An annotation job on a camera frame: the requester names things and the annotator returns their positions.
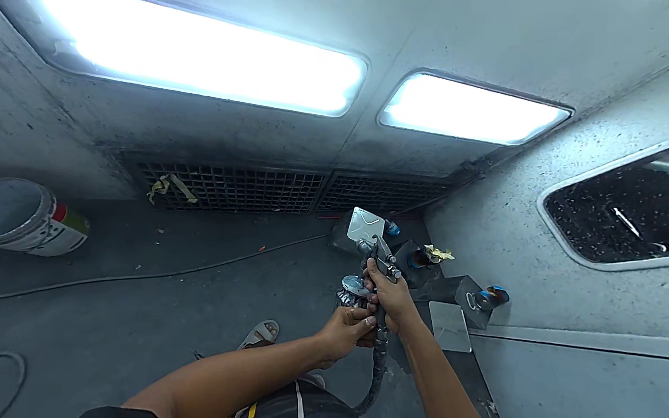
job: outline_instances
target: white bucket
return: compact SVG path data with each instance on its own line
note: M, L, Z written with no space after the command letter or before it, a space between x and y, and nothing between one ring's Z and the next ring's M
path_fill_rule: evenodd
M88 234L89 222L47 187L0 178L0 248L52 257L75 250Z

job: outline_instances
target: ceiling light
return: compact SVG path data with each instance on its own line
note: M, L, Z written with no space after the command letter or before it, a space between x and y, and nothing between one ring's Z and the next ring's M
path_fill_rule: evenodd
M19 18L22 3L0 7L31 43L50 38L46 60L81 74L337 117L367 71L358 57L143 0L30 2L40 25Z
M378 120L390 127L521 145L570 116L567 109L418 73L402 83Z

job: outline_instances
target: ventilation grate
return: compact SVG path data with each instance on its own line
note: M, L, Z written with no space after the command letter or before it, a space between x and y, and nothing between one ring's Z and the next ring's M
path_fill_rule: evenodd
M346 212L358 206L377 214L403 211L446 194L450 187L450 183L436 178L335 172L317 210Z
M328 173L304 170L142 162L136 165L147 190L165 174L178 176L198 202L188 202L172 184L166 194L157 194L154 200L169 209L191 211L307 214L328 178Z

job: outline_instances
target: hand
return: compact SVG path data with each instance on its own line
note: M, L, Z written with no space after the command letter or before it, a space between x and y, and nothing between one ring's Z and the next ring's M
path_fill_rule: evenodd
M376 295L368 297L368 309L376 312L380 303L386 311L386 326L391 332L399 335L400 326L412 318L419 318L415 303L410 296L407 282L404 279L391 283L376 265L376 260L368 259L368 268L363 271L364 283L368 290L378 289Z
M320 342L322 358L315 367L330 368L347 356L353 348L373 347L376 338L376 317L366 309L339 307L329 322L314 335Z

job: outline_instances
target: paint booth wall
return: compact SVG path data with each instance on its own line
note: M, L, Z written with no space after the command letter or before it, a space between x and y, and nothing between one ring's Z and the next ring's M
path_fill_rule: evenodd
M582 267L536 209L547 187L666 140L669 71L432 207L432 241L456 255L444 273L509 291L491 324L669 337L669 268Z
M472 336L502 418L669 416L669 360Z

